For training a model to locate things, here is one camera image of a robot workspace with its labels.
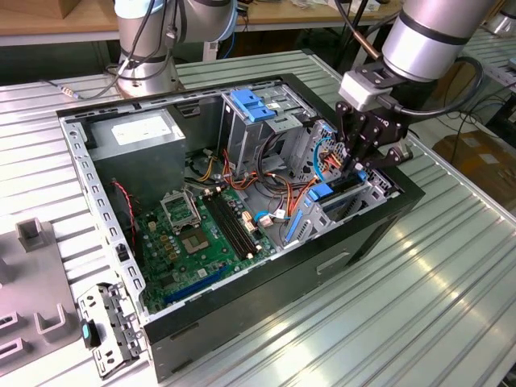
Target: chip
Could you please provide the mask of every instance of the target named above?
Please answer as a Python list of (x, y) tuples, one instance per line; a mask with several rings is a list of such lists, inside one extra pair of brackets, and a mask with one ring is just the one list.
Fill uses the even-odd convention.
[(179, 235), (189, 254), (194, 254), (210, 246), (210, 242), (201, 228), (194, 228)]

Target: cardboard box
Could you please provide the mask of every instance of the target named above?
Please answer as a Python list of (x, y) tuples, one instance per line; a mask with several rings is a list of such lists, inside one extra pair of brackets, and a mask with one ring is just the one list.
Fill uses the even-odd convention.
[[(442, 158), (452, 158), (455, 135), (434, 146)], [(516, 156), (483, 131), (460, 136), (453, 166), (508, 211), (516, 209)]]
[(64, 19), (81, 0), (0, 0), (0, 12), (14, 10), (25, 14)]

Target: wire bundle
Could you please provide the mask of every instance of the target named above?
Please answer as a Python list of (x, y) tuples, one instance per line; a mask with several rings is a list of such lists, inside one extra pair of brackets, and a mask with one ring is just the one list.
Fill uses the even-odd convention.
[(129, 193), (125, 190), (125, 188), (122, 187), (120, 183), (117, 181), (113, 181), (111, 184), (113, 184), (116, 188), (120, 189), (122, 192), (122, 195), (125, 197), (127, 206), (129, 207), (129, 215), (131, 217), (131, 233), (132, 233), (132, 247), (135, 248), (136, 245), (136, 227), (135, 227), (135, 213), (132, 208), (131, 199)]

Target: metal table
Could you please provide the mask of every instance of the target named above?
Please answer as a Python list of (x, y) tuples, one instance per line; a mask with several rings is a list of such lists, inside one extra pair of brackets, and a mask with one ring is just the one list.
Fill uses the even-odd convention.
[(516, 83), (516, 71), (507, 65), (516, 57), (516, 37), (500, 38), (479, 28), (464, 48), (464, 54), (473, 56), (484, 66), (485, 73), (503, 86)]
[[(292, 72), (329, 104), (339, 76), (287, 52), (179, 67), (188, 87)], [(104, 76), (67, 80), (93, 94)], [(113, 91), (104, 99), (116, 99)], [(54, 110), (41, 83), (0, 88), (0, 232), (38, 216), (54, 226), (74, 297), (112, 281)], [(426, 192), (372, 253), (168, 379), (207, 385), (496, 385), (516, 361), (516, 220), (411, 139), (402, 170)], [(78, 341), (1, 385), (99, 385)], [(142, 358), (109, 385), (153, 385)]]

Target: white label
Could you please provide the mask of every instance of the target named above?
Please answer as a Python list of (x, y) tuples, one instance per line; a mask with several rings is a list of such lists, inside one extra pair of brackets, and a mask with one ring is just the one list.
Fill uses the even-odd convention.
[(274, 216), (279, 219), (285, 218), (285, 210), (277, 209)]
[(133, 123), (121, 123), (120, 125), (113, 126), (111, 131), (119, 145), (172, 134), (167, 123), (159, 116), (141, 119)]
[(490, 153), (484, 153), (483, 155), (478, 156), (480, 156), (486, 164), (497, 164), (499, 162), (497, 158)]

